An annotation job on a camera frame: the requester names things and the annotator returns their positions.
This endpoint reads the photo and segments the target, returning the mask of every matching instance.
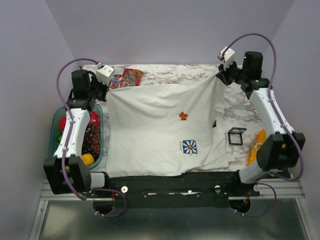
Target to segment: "marble surface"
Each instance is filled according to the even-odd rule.
[[[201,81],[218,73],[217,65],[116,65],[122,68],[132,68],[144,71],[140,85],[182,84],[189,85],[194,81]],[[85,65],[84,69],[95,72],[95,65]],[[229,162],[228,168],[218,171],[236,171],[247,165],[248,155],[253,140],[263,128],[258,112],[246,98],[239,85],[235,83],[225,87],[225,109],[223,116],[223,129],[225,130],[225,151]],[[104,142],[109,142],[108,107],[106,102],[98,102],[103,110]],[[232,127],[247,128],[242,134],[243,145],[229,145],[227,132]],[[104,148],[104,156],[101,163],[94,169],[102,171],[106,167],[108,149]]]

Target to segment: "plastic basket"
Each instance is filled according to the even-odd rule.
[[[103,121],[103,112],[101,107],[98,104],[94,105],[93,111],[99,115],[100,119],[100,155],[97,160],[88,166],[89,170],[94,169],[101,161],[104,155],[104,121]],[[62,135],[62,131],[59,127],[59,121],[66,115],[65,107],[59,108],[58,111],[55,112],[53,119],[52,119],[52,126],[51,126],[51,134],[50,134],[50,142],[49,142],[49,157],[52,157],[55,151],[58,148],[58,137]]]

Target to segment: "yellow fruit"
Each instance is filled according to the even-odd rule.
[[[86,166],[93,164],[95,161],[94,156],[92,156],[90,153],[83,154],[81,159]]]

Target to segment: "white fabric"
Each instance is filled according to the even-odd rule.
[[[193,85],[110,90],[109,176],[177,176],[228,167],[221,127],[224,98],[224,85],[216,77]],[[186,120],[181,112],[188,114]]]

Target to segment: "wall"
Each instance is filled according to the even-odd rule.
[[[46,0],[73,55],[117,64],[219,64],[236,37],[272,38],[293,0]],[[235,46],[264,52],[250,37]]]
[[[296,0],[273,43],[277,51],[274,91],[284,115],[297,132],[303,132],[305,172],[302,184],[309,212],[320,237],[320,2]],[[264,58],[264,75],[272,70],[272,52]]]
[[[0,239],[24,240],[44,179],[51,119],[62,105],[56,74],[73,55],[42,0],[2,0],[0,32]],[[61,83],[65,96],[69,74]]]

